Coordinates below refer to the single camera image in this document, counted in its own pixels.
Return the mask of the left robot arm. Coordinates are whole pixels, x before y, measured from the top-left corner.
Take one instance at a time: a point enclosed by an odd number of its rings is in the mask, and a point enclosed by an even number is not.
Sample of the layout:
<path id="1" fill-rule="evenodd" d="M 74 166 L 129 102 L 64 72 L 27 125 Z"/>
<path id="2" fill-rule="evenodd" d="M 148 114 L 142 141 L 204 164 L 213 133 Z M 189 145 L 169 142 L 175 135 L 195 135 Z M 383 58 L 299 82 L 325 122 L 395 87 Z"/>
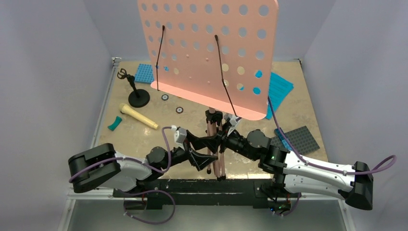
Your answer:
<path id="1" fill-rule="evenodd" d="M 143 192 L 142 181 L 154 181 L 167 173 L 172 166 L 189 161 L 198 171 L 218 160 L 210 154 L 201 154 L 191 147 L 187 130 L 170 126 L 177 146 L 170 148 L 162 128 L 165 148 L 154 147 L 145 158 L 126 156 L 114 149 L 113 144 L 105 143 L 76 154 L 68 159 L 75 193 L 85 193 L 98 187 L 112 188 L 137 197 Z"/>

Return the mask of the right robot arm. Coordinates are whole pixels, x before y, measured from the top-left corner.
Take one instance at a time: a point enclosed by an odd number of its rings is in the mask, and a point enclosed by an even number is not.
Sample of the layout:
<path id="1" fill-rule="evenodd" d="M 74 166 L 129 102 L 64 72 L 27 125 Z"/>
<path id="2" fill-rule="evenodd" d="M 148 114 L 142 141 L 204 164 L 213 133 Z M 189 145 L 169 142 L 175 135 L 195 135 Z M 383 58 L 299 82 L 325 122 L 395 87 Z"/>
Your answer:
<path id="1" fill-rule="evenodd" d="M 219 131 L 211 136 L 209 147 L 230 149 L 278 178 L 270 183 L 271 192 L 281 196 L 288 193 L 314 193 L 342 199 L 351 207 L 373 209 L 373 175 L 369 166 L 360 161 L 353 165 L 335 164 L 297 156 L 280 148 L 272 139 L 256 129 L 247 137 L 237 131 L 231 134 Z"/>

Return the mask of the blue sheet music page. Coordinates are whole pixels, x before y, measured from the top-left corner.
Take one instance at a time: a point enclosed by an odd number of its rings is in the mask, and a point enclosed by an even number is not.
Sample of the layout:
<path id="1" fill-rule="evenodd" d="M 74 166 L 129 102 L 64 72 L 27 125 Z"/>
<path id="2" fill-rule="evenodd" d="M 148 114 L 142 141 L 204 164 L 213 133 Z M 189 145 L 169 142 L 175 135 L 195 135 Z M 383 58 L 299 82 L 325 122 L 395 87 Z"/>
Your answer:
<path id="1" fill-rule="evenodd" d="M 293 83 L 271 72 L 268 96 L 271 99 L 274 113 L 276 113 L 278 107 L 293 89 Z"/>

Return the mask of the pink music stand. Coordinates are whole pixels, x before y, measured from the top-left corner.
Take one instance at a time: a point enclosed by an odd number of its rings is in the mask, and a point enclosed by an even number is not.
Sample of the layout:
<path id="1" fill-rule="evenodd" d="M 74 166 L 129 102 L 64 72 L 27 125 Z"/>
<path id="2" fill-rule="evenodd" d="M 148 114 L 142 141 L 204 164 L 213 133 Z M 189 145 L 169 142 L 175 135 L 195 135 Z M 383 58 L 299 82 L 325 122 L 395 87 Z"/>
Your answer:
<path id="1" fill-rule="evenodd" d="M 266 117 L 276 0 L 140 0 L 152 87 L 242 121 Z"/>

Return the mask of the beige toy microphone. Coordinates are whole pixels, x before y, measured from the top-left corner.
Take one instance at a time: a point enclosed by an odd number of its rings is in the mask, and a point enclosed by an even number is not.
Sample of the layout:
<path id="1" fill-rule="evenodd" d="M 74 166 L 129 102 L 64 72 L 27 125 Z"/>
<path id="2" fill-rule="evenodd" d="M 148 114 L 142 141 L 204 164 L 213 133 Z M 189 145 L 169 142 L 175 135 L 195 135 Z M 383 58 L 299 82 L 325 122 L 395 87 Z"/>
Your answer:
<path id="1" fill-rule="evenodd" d="M 132 109 L 132 107 L 130 107 L 128 104 L 126 103 L 121 103 L 119 105 L 119 111 L 123 114 L 126 114 L 138 121 L 140 121 L 141 123 L 147 125 L 150 128 L 153 129 L 158 129 L 159 125 L 152 121 L 151 119 L 147 118 L 146 116 L 142 115 L 141 113 L 137 112 L 136 110 Z"/>

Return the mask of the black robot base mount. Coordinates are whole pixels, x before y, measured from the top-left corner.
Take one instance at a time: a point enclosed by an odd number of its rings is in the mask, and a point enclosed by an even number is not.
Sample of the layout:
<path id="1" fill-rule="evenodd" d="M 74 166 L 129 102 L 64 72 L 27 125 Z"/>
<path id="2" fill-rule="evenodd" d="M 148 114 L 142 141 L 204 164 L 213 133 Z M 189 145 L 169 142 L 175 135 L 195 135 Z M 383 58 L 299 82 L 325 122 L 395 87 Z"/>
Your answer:
<path id="1" fill-rule="evenodd" d="M 157 179 L 139 182 L 127 192 L 115 189 L 116 198 L 141 198 L 147 209 L 164 205 L 251 206 L 255 209 L 289 210 L 297 193 L 286 191 L 271 179 Z"/>

